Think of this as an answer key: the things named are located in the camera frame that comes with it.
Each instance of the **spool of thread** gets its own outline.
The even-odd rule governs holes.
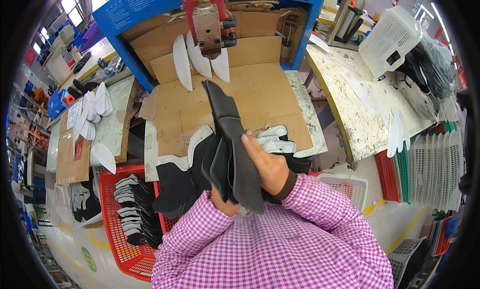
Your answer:
[[[282,48],[280,50],[280,63],[290,62],[291,49],[292,49],[292,44],[290,42],[285,42],[282,44]]]
[[[74,103],[74,101],[75,101],[75,98],[73,96],[69,95],[67,97],[67,104],[68,105],[71,105],[72,103]]]

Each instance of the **stained work table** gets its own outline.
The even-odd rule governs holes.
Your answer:
[[[127,142],[130,129],[130,119],[133,110],[135,94],[140,84],[131,75],[107,87],[112,104],[113,113],[109,116],[102,116],[99,123],[95,124],[95,141],[105,144],[112,152],[117,163],[127,160]],[[58,142],[60,135],[60,122],[52,127],[52,136],[48,147],[47,171],[56,171]],[[95,157],[90,157],[90,166],[100,165]]]
[[[312,148],[299,151],[295,153],[296,157],[309,157],[315,154],[321,154],[327,151],[327,145],[325,143],[324,135],[320,128],[317,115],[315,113],[314,106],[310,101],[310,96],[303,85],[298,71],[291,70],[285,71],[292,90],[297,98],[298,105],[302,110],[302,115],[307,125],[310,138],[313,144]],[[157,140],[157,129],[153,121],[146,120],[145,122],[145,151],[144,151],[144,163],[145,163],[145,180],[156,181],[159,180],[156,169],[156,160],[159,156],[159,143]]]
[[[430,120],[420,120],[412,106],[396,89],[396,72],[385,73],[386,78],[382,81],[373,80],[360,54],[341,48],[330,47],[330,53],[327,53],[316,45],[307,45],[305,56],[325,93],[350,162],[387,149],[388,125],[376,107],[373,116],[369,113],[342,77],[342,73],[364,78],[370,90],[374,90],[380,97],[387,114],[398,108],[406,118],[410,137],[432,125]]]

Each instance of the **yellow floor line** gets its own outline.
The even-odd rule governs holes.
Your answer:
[[[66,229],[67,231],[72,232],[72,228],[69,227],[69,226],[64,225],[62,222],[59,221],[59,222],[58,222],[58,225],[61,226],[61,227],[63,227],[63,228]]]
[[[103,243],[102,241],[98,241],[97,239],[93,238],[92,230],[89,229],[89,231],[90,231],[90,237],[92,238],[93,244],[97,244],[97,245],[99,245],[99,246],[101,246],[101,247],[110,249],[110,245],[109,245],[109,244]]]
[[[392,244],[392,246],[390,246],[386,251],[385,253],[388,254],[392,249],[393,247],[395,247],[399,242],[400,240],[405,237],[405,235],[407,234],[407,232],[412,228],[412,226],[415,224],[415,222],[417,222],[417,219],[420,217],[420,215],[423,213],[423,211],[425,210],[425,207],[422,208],[422,210],[420,211],[420,213],[417,215],[417,217],[415,217],[415,219],[412,221],[412,223],[410,223],[410,225],[406,228],[405,232],[403,232],[402,235],[400,235],[400,237]]]
[[[87,274],[87,271],[85,271],[85,269],[81,268],[79,265],[77,265],[77,263],[75,263],[72,259],[70,259],[64,252],[63,250],[60,249],[60,247],[57,246],[57,244],[55,244],[55,242],[53,242],[53,240],[48,236],[48,235],[45,235],[45,237],[53,244],[53,246],[55,246],[56,249],[58,249],[65,258],[67,258],[67,260],[69,260],[70,262],[72,262],[78,269],[80,269],[83,273],[85,273],[85,275],[87,276],[87,279],[88,279],[88,282],[90,283],[90,285],[93,287],[93,284],[92,284],[92,281],[90,280],[90,277],[88,276]]]
[[[373,210],[376,208],[376,207],[379,207],[381,206],[382,204],[385,203],[385,200],[382,198],[379,202],[377,202],[376,204],[372,204],[371,206],[369,206],[368,208],[366,208],[365,210],[363,210],[363,214],[366,216],[368,214],[370,214],[371,212],[373,212]]]

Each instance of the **cardboard box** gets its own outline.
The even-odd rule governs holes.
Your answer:
[[[243,39],[243,44],[234,47],[236,52],[229,52],[229,58],[232,54],[230,64],[234,66],[230,68],[230,83],[221,81],[216,75],[211,81],[235,99],[245,129],[257,134],[270,126],[285,124],[288,139],[294,141],[297,151],[300,151],[311,148],[313,144],[297,98],[279,64],[280,44],[278,36]],[[176,79],[170,56],[162,57],[156,64],[158,71],[165,69],[175,76],[175,80],[171,81],[173,78],[167,78],[167,73],[160,74],[163,83],[155,93],[154,123],[158,154],[185,156],[190,137],[196,130],[206,124],[215,129],[208,97],[201,85],[206,78],[200,74],[193,75],[193,91],[189,92]]]
[[[79,136],[75,142],[73,155],[73,127],[67,129],[69,111],[62,114],[57,154],[57,185],[88,180],[91,141]]]
[[[238,39],[237,46],[227,49],[228,64],[230,67],[237,67],[278,62],[281,43],[282,38],[280,36]],[[150,65],[160,84],[178,80],[173,63],[173,53],[150,61]],[[192,75],[199,74],[195,69],[191,69],[190,72]]]
[[[378,22],[380,20],[380,15],[378,13],[375,13],[371,19],[375,22]]]
[[[237,38],[273,36],[277,23],[278,14],[259,12],[233,12],[237,17],[238,26],[235,28]],[[179,34],[187,36],[189,31],[187,21],[164,24],[133,40],[130,45],[145,65],[154,79],[157,79],[150,65],[150,61],[173,51],[173,43]]]

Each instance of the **fluorescent light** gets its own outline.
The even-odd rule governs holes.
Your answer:
[[[450,42],[450,37],[448,37],[444,21],[440,17],[440,14],[438,13],[437,8],[435,7],[435,4],[433,2],[431,3],[431,6],[433,7],[433,10],[435,11],[435,14],[437,14],[438,20],[440,21],[441,28],[443,29],[443,33],[445,33],[445,38],[447,39],[447,42]]]
[[[452,56],[454,56],[455,54],[453,53],[453,47],[452,47],[451,43],[448,43],[448,49],[450,49],[450,52],[452,53]]]
[[[435,19],[435,17],[427,10],[426,7],[420,5],[420,9],[424,10],[432,19]]]

